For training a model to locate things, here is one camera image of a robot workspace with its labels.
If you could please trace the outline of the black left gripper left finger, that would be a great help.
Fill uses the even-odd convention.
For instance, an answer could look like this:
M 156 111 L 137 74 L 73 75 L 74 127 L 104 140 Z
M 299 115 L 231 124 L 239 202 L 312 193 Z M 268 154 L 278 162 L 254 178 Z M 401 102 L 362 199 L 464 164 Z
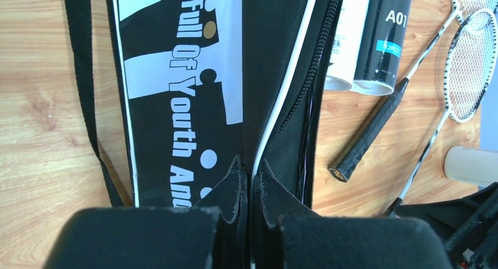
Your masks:
M 247 268 L 247 173 L 226 176 L 190 208 L 112 207 L 76 212 L 45 268 Z

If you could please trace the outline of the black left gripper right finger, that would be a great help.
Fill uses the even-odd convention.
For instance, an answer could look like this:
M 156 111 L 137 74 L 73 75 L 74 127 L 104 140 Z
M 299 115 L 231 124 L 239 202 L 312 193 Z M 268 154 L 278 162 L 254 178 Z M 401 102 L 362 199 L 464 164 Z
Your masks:
M 255 268 L 450 268 L 418 219 L 323 217 L 297 200 L 263 161 L 254 178 Z

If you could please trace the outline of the black racket cover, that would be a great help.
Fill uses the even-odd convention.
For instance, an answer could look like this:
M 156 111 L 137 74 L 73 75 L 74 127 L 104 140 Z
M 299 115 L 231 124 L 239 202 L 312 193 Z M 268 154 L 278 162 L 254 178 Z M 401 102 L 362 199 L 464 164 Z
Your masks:
M 266 161 L 310 209 L 310 153 L 343 0 L 106 0 L 133 206 L 190 208 Z

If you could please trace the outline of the white shuttlecock tube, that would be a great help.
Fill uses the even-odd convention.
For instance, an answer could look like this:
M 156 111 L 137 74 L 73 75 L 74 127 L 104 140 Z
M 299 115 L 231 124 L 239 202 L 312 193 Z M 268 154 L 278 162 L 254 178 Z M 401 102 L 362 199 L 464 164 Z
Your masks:
M 352 89 L 369 1 L 343 0 L 342 2 L 325 76 L 326 90 Z

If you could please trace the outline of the black shuttlecock tube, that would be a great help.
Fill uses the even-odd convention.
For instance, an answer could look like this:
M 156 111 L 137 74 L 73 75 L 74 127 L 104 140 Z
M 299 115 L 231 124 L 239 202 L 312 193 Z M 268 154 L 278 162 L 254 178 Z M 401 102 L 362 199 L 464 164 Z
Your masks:
M 369 0 L 352 91 L 371 96 L 394 91 L 412 0 Z

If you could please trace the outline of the white racket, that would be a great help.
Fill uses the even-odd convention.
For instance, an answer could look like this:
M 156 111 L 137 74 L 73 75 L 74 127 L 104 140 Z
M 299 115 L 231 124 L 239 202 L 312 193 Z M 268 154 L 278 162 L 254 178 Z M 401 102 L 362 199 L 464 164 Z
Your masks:
M 395 86 L 393 93 L 383 97 L 379 101 L 364 124 L 357 130 L 356 136 L 351 139 L 349 145 L 339 155 L 338 160 L 328 166 L 331 176 L 341 182 L 348 182 L 350 180 L 358 163 L 399 106 L 408 83 L 416 70 L 436 45 L 439 38 L 444 34 L 445 30 L 447 30 L 448 26 L 455 19 L 458 19 L 461 26 L 470 14 L 482 8 L 489 8 L 496 14 L 497 0 L 452 0 L 450 15 L 433 37 L 430 44 L 420 54 L 418 60 L 412 65 L 408 74 Z
M 478 110 L 497 63 L 497 18 L 482 8 L 470 14 L 455 33 L 443 77 L 445 112 L 416 162 L 400 195 L 382 214 L 394 217 L 446 119 L 465 123 Z

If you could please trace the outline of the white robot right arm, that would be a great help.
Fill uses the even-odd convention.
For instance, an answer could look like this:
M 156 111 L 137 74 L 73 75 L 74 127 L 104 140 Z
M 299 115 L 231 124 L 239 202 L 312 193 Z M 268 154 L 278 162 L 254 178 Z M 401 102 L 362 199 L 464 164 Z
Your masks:
M 497 183 L 449 201 L 402 205 L 390 217 L 418 218 L 440 237 L 455 268 L 497 268 Z

